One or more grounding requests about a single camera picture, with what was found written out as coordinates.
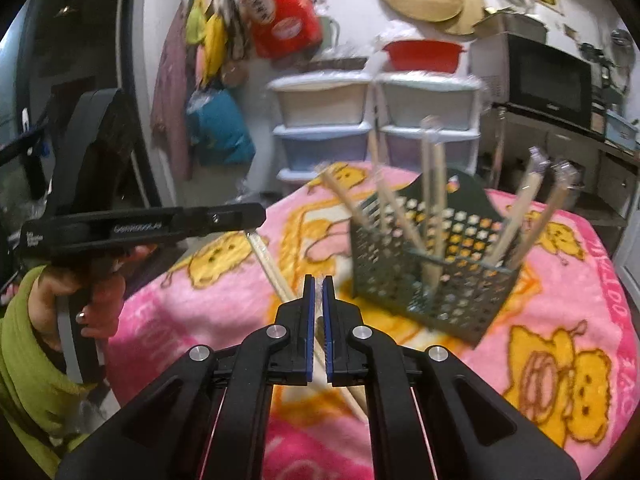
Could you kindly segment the left hand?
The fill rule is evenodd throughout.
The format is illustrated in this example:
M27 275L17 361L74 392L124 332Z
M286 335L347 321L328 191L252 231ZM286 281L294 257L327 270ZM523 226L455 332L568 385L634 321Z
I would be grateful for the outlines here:
M71 270L54 266L37 266L29 271L32 282L19 292L28 290L26 304L21 312L22 320L27 320L30 336L21 336L20 349L26 348L25 340L33 340L47 359L56 364L62 362L61 336L56 328L55 300L89 287ZM76 315L81 336L93 339L108 339L118 329L118 319L124 304L126 281L118 271L107 278L94 282L90 287L89 300Z

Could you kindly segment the green sleeve forearm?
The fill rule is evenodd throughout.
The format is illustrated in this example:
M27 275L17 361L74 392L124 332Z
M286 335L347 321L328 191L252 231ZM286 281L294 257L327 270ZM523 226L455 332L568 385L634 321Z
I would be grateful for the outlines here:
M1 477L51 479L88 436L69 434L67 419L86 385L71 382L41 347L28 298L42 269L29 271L1 319Z

